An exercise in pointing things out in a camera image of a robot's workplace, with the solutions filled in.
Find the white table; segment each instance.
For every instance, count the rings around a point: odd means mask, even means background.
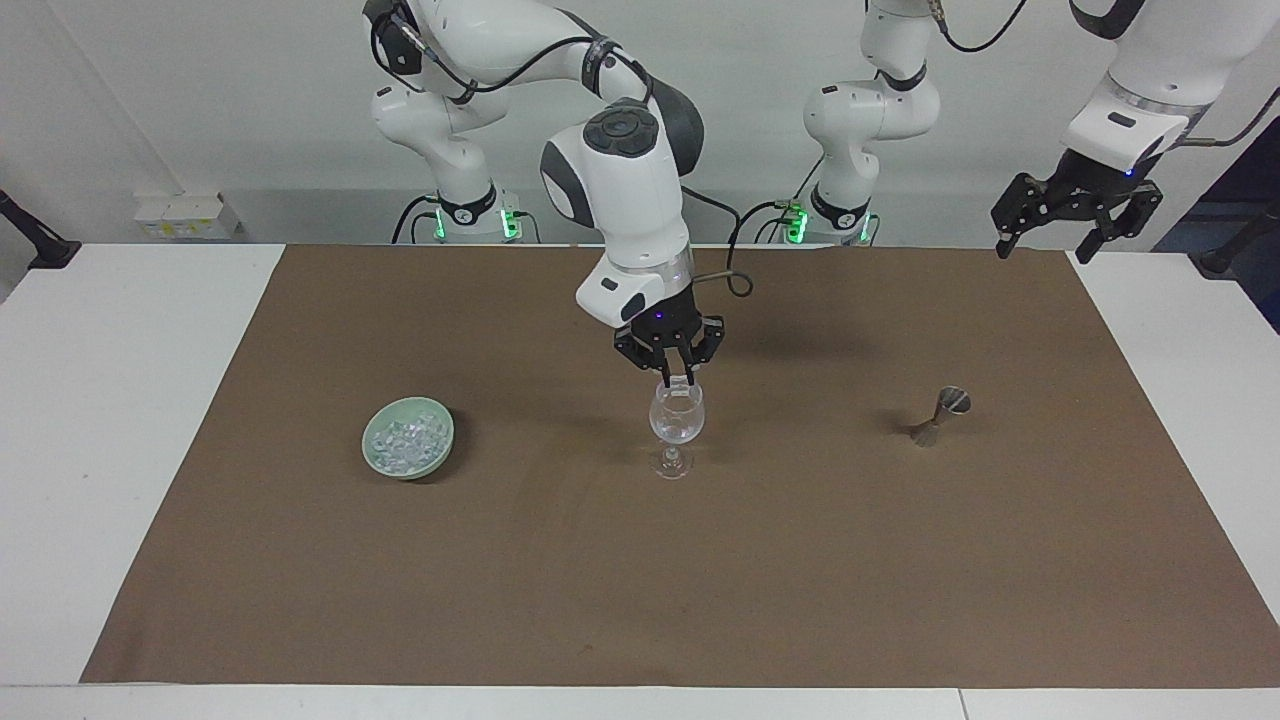
[[[0,305],[0,719],[1280,717],[1280,689],[76,687],[282,250],[87,246]],[[1276,615],[1280,337],[1181,256],[1079,273]]]

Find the black cable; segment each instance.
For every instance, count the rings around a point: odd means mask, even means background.
[[[773,218],[771,220],[765,220],[764,224],[760,225],[760,229],[755,231],[755,240],[751,241],[751,245],[760,243],[760,236],[764,234],[764,228],[773,225],[773,231],[777,232],[778,225],[785,225],[785,224],[787,224],[787,220],[783,218]],[[773,242],[773,233],[769,233],[769,242]]]
[[[623,65],[630,68],[631,72],[635,73],[637,78],[640,78],[640,82],[644,83],[643,102],[648,105],[649,100],[653,99],[653,76],[649,74],[649,70],[644,69],[644,65],[641,65],[639,60],[632,60],[628,58],[623,58],[622,55],[618,55],[616,47],[613,50],[609,50],[609,55],[617,58]]]
[[[876,229],[870,232],[870,237],[867,241],[867,247],[874,247],[876,246],[876,236],[879,234],[881,217],[877,215],[876,213],[872,213],[872,217],[867,218],[867,224],[870,224],[872,220],[876,220]],[[863,225],[863,232],[867,232],[867,225]]]
[[[1253,115],[1253,119],[1249,120],[1249,124],[1244,126],[1244,129],[1235,133],[1235,137],[1230,140],[1215,140],[1212,137],[1188,137],[1183,140],[1181,145],[1185,147],[1230,147],[1236,142],[1244,140],[1245,136],[1253,132],[1253,128],[1258,127],[1258,123],[1262,122],[1262,118],[1266,117],[1268,110],[1271,110],[1271,106],[1275,105],[1277,97],[1280,97],[1280,87],[1271,91],[1271,97],[1267,97],[1267,101],[1262,104],[1262,109],[1258,110],[1258,114]]]
[[[684,192],[685,195],[692,197],[694,200],[700,200],[700,201],[710,205],[712,208],[718,208],[721,210],[724,210],[730,215],[733,215],[733,225],[735,227],[739,223],[742,222],[742,215],[737,210],[735,210],[732,206],[730,206],[727,202],[721,202],[719,200],[716,200],[714,197],[708,197],[708,196],[703,195],[701,192],[698,192],[696,190],[690,190],[690,188],[687,188],[685,186],[680,186],[680,190],[681,190],[681,192]]]
[[[531,223],[534,223],[534,240],[538,241],[538,245],[541,245],[543,243],[543,231],[540,231],[538,228],[538,218],[535,218],[532,213],[526,213],[524,210],[516,213],[516,217],[517,218],[529,218],[529,220]]]
[[[412,242],[413,245],[417,245],[417,222],[421,220],[422,218],[431,218],[433,220],[435,220],[436,227],[439,227],[440,224],[440,218],[435,213],[420,213],[417,217],[415,217],[413,222],[408,224],[408,241]],[[436,237],[435,242],[444,245],[444,240],[442,240],[440,237]]]
[[[730,236],[728,236],[728,255],[724,258],[724,270],[735,272],[736,273],[736,270],[733,270],[733,251],[737,249],[737,236],[742,232],[742,227],[746,225],[748,220],[751,219],[751,215],[755,215],[756,213],[759,213],[762,210],[768,210],[769,208],[773,208],[774,205],[776,205],[776,202],[772,201],[772,200],[768,201],[768,202],[760,202],[759,205],[756,205],[756,206],[751,208],[750,210],[748,210],[746,213],[744,213],[742,214],[742,219],[733,224],[733,232],[730,233]],[[745,275],[745,273],[737,273],[736,275],[728,275],[728,277],[726,277],[724,278],[724,284],[726,284],[726,287],[728,287],[728,292],[733,297],[746,297],[746,296],[751,295],[751,292],[755,290],[755,283],[750,282],[750,277],[748,277],[746,278],[748,279],[748,287],[746,287],[746,290],[744,292],[739,292],[737,288],[733,287],[733,278],[739,277],[739,275]]]
[[[419,195],[413,200],[410,200],[408,205],[404,206],[404,211],[401,213],[401,219],[396,222],[396,231],[392,232],[392,245],[399,242],[399,233],[401,231],[404,229],[404,220],[408,219],[408,214],[413,211],[413,208],[417,208],[422,202],[439,202],[439,201],[440,200],[438,197],[434,197],[431,195]]]
[[[818,172],[818,167],[822,165],[822,161],[826,159],[827,159],[826,154],[818,156],[818,161],[814,163],[812,168],[809,168],[809,174],[806,174],[804,179],[800,181],[800,187],[797,187],[796,191],[791,195],[791,200],[800,199],[800,193],[804,192],[805,186],[809,184],[809,181],[813,179],[814,173]],[[786,214],[787,211],[783,210],[782,213],[778,214],[778,219],[780,220],[783,219]],[[769,232],[769,240],[765,242],[765,245],[771,245],[773,242],[773,236],[777,234],[777,232],[778,232],[778,225],[773,225],[773,231]]]
[[[397,24],[396,19],[393,18],[393,13],[385,13],[385,14],[380,15],[378,18],[378,22],[372,23],[372,26],[369,29],[369,46],[370,46],[370,51],[372,51],[372,54],[374,54],[374,61],[378,63],[378,67],[381,68],[383,72],[385,72],[387,74],[389,74],[393,78],[396,78],[397,82],[399,82],[404,87],[412,90],[413,92],[419,92],[419,94],[426,92],[425,90],[422,90],[420,87],[413,87],[412,85],[410,85],[408,82],[406,82],[404,78],[402,78],[398,74],[396,74],[390,69],[390,65],[383,63],[381,58],[378,55],[378,35],[379,35],[379,32],[381,32],[383,28],[387,27],[388,23]],[[538,61],[541,60],[543,58],[545,58],[547,55],[550,55],[552,53],[559,50],[561,47],[566,47],[568,45],[577,45],[580,42],[593,42],[593,38],[589,37],[589,36],[585,36],[585,35],[577,35],[577,36],[564,37],[564,38],[557,40],[556,42],[548,45],[547,47],[543,47],[541,50],[539,50],[532,58],[530,58],[529,60],[526,60],[525,64],[520,65],[511,74],[508,74],[507,77],[504,77],[500,81],[495,82],[494,85],[476,85],[474,81],[468,82],[468,81],[462,79],[461,77],[458,77],[458,74],[456,72],[453,72],[453,68],[448,67],[444,63],[444,60],[442,60],[440,56],[436,55],[435,50],[431,50],[430,47],[428,47],[426,53],[424,53],[422,55],[425,55],[426,59],[430,60],[433,64],[435,64],[438,68],[440,68],[442,70],[444,70],[444,74],[447,74],[449,77],[449,79],[452,79],[454,83],[457,83],[458,87],[463,88],[463,91],[466,91],[465,95],[463,95],[463,97],[465,97],[467,95],[475,95],[475,94],[480,94],[480,92],[497,92],[497,91],[502,90],[503,87],[507,87],[508,85],[511,85],[512,82],[515,82],[520,76],[527,73],[530,68],[532,68],[534,65],[536,65]],[[627,67],[631,68],[634,72],[635,72],[636,67],[639,65],[639,63],[632,64],[632,63],[627,61],[625,58],[621,58],[621,56],[618,56],[618,59],[621,59],[623,63],[626,63]],[[649,101],[649,95],[652,95],[652,92],[653,92],[653,83],[652,82],[646,82],[646,88],[648,88],[648,94],[645,96],[645,101],[648,102]]]
[[[707,273],[705,275],[694,275],[694,284],[709,281],[718,281],[721,278],[726,279],[742,278],[744,281],[746,281],[746,290],[742,291],[741,297],[746,297],[753,292],[755,292],[755,282],[751,279],[751,275],[741,270],[721,270],[718,273]]]
[[[1014,24],[1014,20],[1018,19],[1018,15],[1023,12],[1024,6],[1027,6],[1027,0],[1018,0],[1018,6],[1014,8],[1014,12],[1010,13],[1009,19],[1005,20],[1005,24],[1000,27],[996,35],[991,36],[991,40],[988,40],[987,42],[983,42],[982,45],[974,45],[973,47],[965,47],[964,45],[960,45],[959,42],[955,41],[955,38],[951,37],[951,31],[947,28],[946,17],[941,12],[934,17],[938,20],[938,29],[942,31],[942,37],[947,41],[947,45],[955,47],[961,53],[982,53],[983,50],[995,45],[996,41],[998,41],[1005,35],[1005,31],[1007,31],[1009,27]]]

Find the white wall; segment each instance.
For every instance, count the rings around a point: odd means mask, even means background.
[[[954,0],[952,33],[986,38],[1014,0]],[[800,108],[810,88],[870,77],[852,0],[563,0],[687,92],[708,122],[690,184],[735,204],[790,195],[817,156]],[[378,135],[369,97],[387,79],[367,56],[361,0],[4,0],[0,3],[0,186],[64,234],[141,240],[134,192],[223,191],[253,238],[380,242],[403,201],[431,186],[412,152]],[[1280,33],[1233,76],[1198,135],[1234,133],[1275,87]],[[987,211],[1019,170],[1043,177],[1057,138],[1111,56],[1075,27],[1066,0],[1029,3],[995,49],[940,40],[929,69],[937,127],[881,143],[876,210],[884,245],[992,245]],[[499,181],[550,240],[586,240],[559,220],[536,176],[543,141],[598,101],[573,83],[516,88],[512,115],[475,135]],[[1180,150],[1153,178],[1166,205],[1126,249],[1149,249],[1244,146]],[[690,209],[700,240],[723,218]],[[1032,246],[1073,247],[1059,224]],[[0,278],[23,255],[0,227]]]

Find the wine glass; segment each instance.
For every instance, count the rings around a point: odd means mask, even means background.
[[[698,437],[705,423],[703,386],[689,384],[685,375],[673,375],[671,387],[659,380],[653,404],[649,405],[649,427],[662,441],[662,447],[650,462],[654,471],[668,480],[687,475],[694,456],[682,446]]]

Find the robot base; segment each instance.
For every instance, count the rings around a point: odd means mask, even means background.
[[[809,227],[804,233],[804,243],[827,243],[827,245],[845,245],[851,247],[870,247],[872,237],[867,234],[867,224],[870,219],[870,213],[863,215],[858,224],[847,231],[826,229],[818,227],[819,223],[813,222],[810,218]]]
[[[498,191],[498,201],[470,225],[454,220],[442,209],[435,210],[435,242],[443,245],[512,245],[524,237],[524,223],[516,217],[520,197],[511,191]]]

